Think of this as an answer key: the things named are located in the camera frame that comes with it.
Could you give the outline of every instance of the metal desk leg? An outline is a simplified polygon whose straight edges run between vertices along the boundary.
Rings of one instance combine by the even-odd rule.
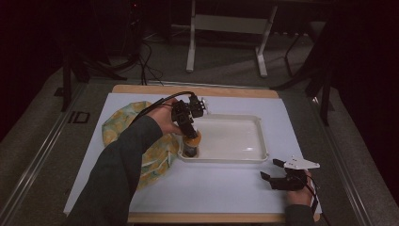
[[[190,25],[190,47],[188,49],[187,66],[188,73],[194,71],[194,60],[196,56],[196,0],[191,1],[191,25]]]
[[[270,16],[267,19],[267,23],[264,27],[263,39],[262,39],[261,46],[255,48],[256,57],[258,59],[259,73],[260,73],[261,77],[267,77],[266,66],[264,65],[263,50],[266,45],[267,38],[269,38],[270,30],[273,25],[273,20],[276,16],[277,8],[278,8],[277,6],[273,6]]]

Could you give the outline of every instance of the dark sleeve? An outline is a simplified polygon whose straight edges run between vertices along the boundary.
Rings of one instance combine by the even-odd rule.
[[[162,136],[143,116],[100,154],[65,225],[126,225],[140,179],[142,154]]]
[[[315,225],[311,208],[307,205],[294,204],[285,208],[285,225],[313,226]]]

